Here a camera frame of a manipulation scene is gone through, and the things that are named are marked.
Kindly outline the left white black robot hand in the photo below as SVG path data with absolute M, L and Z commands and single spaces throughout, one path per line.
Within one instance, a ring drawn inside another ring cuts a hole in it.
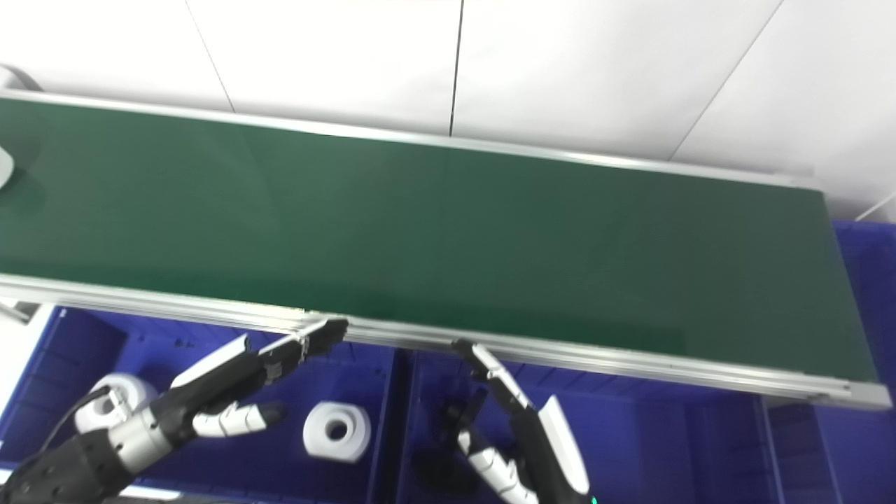
M 330 352 L 348 327 L 348 319 L 322 318 L 260 350 L 239 336 L 183 371 L 150 403 L 148 430 L 177 449 L 195 438 L 243 436 L 278 424 L 287 414 L 284 404 L 244 405 L 243 399 L 285 379 L 308 357 Z

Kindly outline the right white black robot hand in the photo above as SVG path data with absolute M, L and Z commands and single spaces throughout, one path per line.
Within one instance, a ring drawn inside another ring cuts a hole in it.
M 454 340 L 452 350 L 470 366 L 479 390 L 448 418 L 454 442 L 481 480 L 505 503 L 589 503 L 591 481 L 563 406 L 551 395 L 540 409 L 512 373 L 483 344 Z M 487 396 L 508 415 L 517 456 L 506 457 L 475 426 Z

